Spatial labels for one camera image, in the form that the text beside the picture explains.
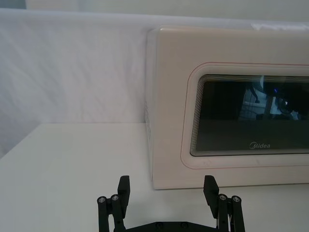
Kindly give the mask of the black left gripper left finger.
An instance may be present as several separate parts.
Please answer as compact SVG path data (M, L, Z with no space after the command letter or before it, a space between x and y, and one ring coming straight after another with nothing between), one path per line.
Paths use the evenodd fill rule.
M109 232L109 215L112 215L115 232L125 232L124 218L130 196L130 179L128 175L120 177L117 193L110 198L100 196L98 204L98 231Z

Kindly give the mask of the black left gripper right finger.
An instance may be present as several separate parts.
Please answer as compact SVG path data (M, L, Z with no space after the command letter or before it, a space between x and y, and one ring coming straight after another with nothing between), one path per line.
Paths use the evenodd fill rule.
M203 193L212 216L216 219L218 232L245 232L241 197L234 195L229 198L220 193L212 175L204 177Z

